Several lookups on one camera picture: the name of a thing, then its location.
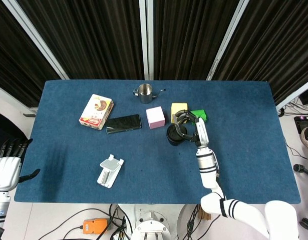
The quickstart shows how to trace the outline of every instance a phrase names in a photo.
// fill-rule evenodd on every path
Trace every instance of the pink cube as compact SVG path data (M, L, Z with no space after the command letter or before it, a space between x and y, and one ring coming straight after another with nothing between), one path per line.
M150 129L163 127L165 117L161 106L146 109L147 121Z

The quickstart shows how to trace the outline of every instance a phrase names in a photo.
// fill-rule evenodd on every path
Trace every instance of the white floor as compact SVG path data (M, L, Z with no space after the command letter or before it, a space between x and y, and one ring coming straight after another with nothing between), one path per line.
M13 121L25 134L30 136L34 124L33 118L26 118L22 112L15 109L12 105L0 99L0 113L4 114ZM307 149L301 144L299 136L293 121L293 116L284 116L280 118L281 126L287 143L298 150L301 155L308 157ZM290 152L291 166L302 164L308 168L308 160L292 156ZM301 203L294 205L298 219L308 218L308 176L295 173L296 182L301 196ZM254 205L263 211L264 205ZM7 219L4 225L6 229L3 235L4 240L37 240L39 237L57 227L67 217L84 208L99 208L108 211L108 204L66 204L66 203L21 203L12 200L8 210ZM182 216L180 216L179 237L182 240L185 235L187 220L193 209L193 205L186 207ZM54 233L44 237L44 240L63 239L65 233L76 226L82 225L83 220L105 217L94 211L86 211L74 217ZM208 228L210 221L203 221L192 236L194 240L198 239ZM84 235L81 230L75 230L67 238L88 238L96 239L95 235ZM104 235L108 239L111 234L109 231ZM301 240L308 240L308 230L299 227L299 236ZM261 234L249 226L235 221L233 219L221 217L211 227L208 234L203 239L217 240L238 240L255 239L265 240Z

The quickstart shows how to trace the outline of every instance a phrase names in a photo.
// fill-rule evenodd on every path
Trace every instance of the phone screen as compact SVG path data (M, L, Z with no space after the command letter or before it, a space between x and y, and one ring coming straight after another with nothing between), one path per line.
M107 119L106 133L113 134L142 127L138 114Z

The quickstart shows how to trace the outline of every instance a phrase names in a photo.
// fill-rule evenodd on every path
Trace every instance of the black curtain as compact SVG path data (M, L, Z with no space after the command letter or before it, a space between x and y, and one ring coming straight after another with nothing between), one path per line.
M14 16L0 1L0 88L37 107L46 80L58 79Z
M71 79L144 79L138 0L19 0Z
M239 0L155 0L154 79L206 80Z
M308 82L308 1L250 0L213 78L268 81L276 103Z

